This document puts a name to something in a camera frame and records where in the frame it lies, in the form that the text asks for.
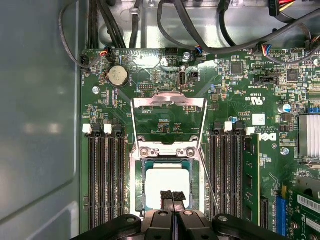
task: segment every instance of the connector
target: connector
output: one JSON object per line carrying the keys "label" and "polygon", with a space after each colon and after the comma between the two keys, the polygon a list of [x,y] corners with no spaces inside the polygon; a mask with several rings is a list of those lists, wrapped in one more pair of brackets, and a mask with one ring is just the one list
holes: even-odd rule
{"label": "connector", "polygon": [[269,15],[277,17],[280,14],[280,4],[278,0],[269,0]]}
{"label": "connector", "polygon": [[229,5],[231,3],[231,0],[220,0],[217,12],[220,14],[221,12],[226,12],[229,9]]}

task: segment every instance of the microchip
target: microchip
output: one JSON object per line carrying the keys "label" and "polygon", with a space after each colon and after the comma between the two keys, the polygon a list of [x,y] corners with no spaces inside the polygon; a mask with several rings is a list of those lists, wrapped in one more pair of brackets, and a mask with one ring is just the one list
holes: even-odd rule
{"label": "microchip", "polygon": [[252,139],[246,138],[244,140],[244,150],[251,153],[252,152],[252,144],[251,144]]}
{"label": "microchip", "polygon": [[250,207],[246,206],[244,211],[245,211],[246,220],[249,222],[252,222],[252,210],[250,209]]}
{"label": "microchip", "polygon": [[219,101],[219,94],[217,94],[217,93],[212,94],[211,99],[212,99],[212,101],[215,101],[215,102]]}
{"label": "microchip", "polygon": [[237,75],[241,75],[242,74],[242,64],[241,64],[241,62],[231,63],[231,74],[237,74]]}
{"label": "microchip", "polygon": [[246,181],[246,185],[248,186],[248,188],[252,189],[252,176],[247,174],[245,176],[245,181]]}
{"label": "microchip", "polygon": [[299,81],[299,70],[298,69],[288,69],[286,71],[286,81],[287,82],[298,82]]}
{"label": "microchip", "polygon": [[218,109],[218,108],[219,108],[219,104],[218,104],[218,103],[213,103],[213,104],[211,105],[211,108],[212,108],[212,109]]}

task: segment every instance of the white label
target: white label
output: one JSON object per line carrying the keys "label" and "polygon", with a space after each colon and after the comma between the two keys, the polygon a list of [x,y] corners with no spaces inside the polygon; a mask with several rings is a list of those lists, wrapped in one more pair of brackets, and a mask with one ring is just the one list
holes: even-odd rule
{"label": "white label", "polygon": [[252,114],[252,125],[266,125],[266,115],[265,114]]}
{"label": "white label", "polygon": [[318,231],[320,233],[320,225],[316,223],[315,221],[310,220],[309,218],[306,219],[306,224],[313,228],[314,230]]}
{"label": "white label", "polygon": [[261,133],[258,133],[259,134],[259,140],[263,140],[263,141],[277,141],[277,134],[276,133],[264,133],[264,134],[261,134]]}
{"label": "white label", "polygon": [[298,195],[298,203],[320,214],[320,204]]}

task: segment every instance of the yellow wire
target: yellow wire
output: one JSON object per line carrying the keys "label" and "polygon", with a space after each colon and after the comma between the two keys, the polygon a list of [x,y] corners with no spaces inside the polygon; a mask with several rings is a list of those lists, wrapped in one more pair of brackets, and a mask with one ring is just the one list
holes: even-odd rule
{"label": "yellow wire", "polygon": [[286,10],[288,7],[290,7],[294,3],[295,2],[291,2],[291,3],[288,3],[287,5],[283,6],[282,8],[280,8],[280,12],[282,12],[283,10]]}

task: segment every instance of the chip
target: chip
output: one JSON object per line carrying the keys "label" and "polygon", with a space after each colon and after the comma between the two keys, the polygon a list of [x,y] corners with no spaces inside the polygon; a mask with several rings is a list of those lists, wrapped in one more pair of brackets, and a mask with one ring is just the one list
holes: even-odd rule
{"label": "chip", "polygon": [[242,64],[241,64],[241,62],[231,63],[231,74],[237,74],[237,75],[241,75],[242,74]]}
{"label": "chip", "polygon": [[287,82],[298,82],[299,81],[299,70],[298,69],[288,69],[286,71],[286,81]]}

